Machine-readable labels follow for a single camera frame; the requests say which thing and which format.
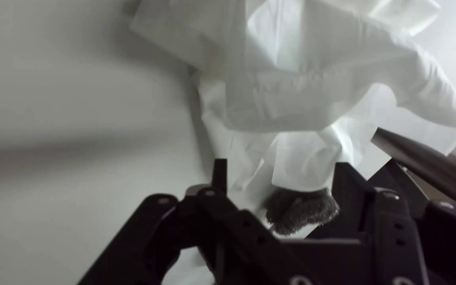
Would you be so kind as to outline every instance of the screw hole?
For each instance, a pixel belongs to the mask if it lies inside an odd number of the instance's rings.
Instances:
[[[399,247],[405,247],[405,240],[402,240],[402,239],[397,239],[396,243],[397,243]]]
[[[250,221],[250,220],[244,220],[242,221],[242,226],[245,226],[245,228],[248,228],[248,226],[252,226],[253,223]]]
[[[271,240],[271,235],[267,235],[267,234],[263,234],[263,235],[258,235],[258,243],[264,243],[264,242],[267,242],[267,240]]]

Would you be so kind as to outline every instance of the hole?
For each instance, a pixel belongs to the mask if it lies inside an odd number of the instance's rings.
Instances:
[[[269,242],[269,240],[271,240],[271,235],[267,235],[267,234],[261,234],[261,235],[258,235],[258,239],[256,239],[258,243],[266,243],[266,242]]]
[[[402,240],[402,239],[397,239],[396,243],[397,243],[399,247],[405,247],[405,240]]]
[[[242,226],[248,228],[248,226],[252,226],[252,221],[250,220],[244,220]]]
[[[147,267],[147,269],[153,269],[153,262],[147,261],[147,262],[145,262],[145,267]]]

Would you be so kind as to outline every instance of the white cloth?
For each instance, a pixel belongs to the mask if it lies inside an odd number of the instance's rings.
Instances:
[[[269,185],[328,186],[335,161],[370,177],[389,128],[442,153],[456,145],[456,90],[408,33],[430,0],[149,0],[131,28],[198,71],[202,120],[228,156],[233,197]]]

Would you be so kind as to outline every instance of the white wall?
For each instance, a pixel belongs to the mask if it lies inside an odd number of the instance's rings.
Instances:
[[[76,283],[152,191],[202,174],[185,68],[123,0],[0,0],[0,285]]]

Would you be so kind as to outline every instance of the crumpled fabric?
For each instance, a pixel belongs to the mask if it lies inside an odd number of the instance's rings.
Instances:
[[[191,64],[202,121],[229,159],[229,196],[259,210],[275,186],[329,186],[337,161],[366,178],[389,156],[378,126],[456,147],[456,90],[410,34],[434,0],[147,0],[131,28]]]

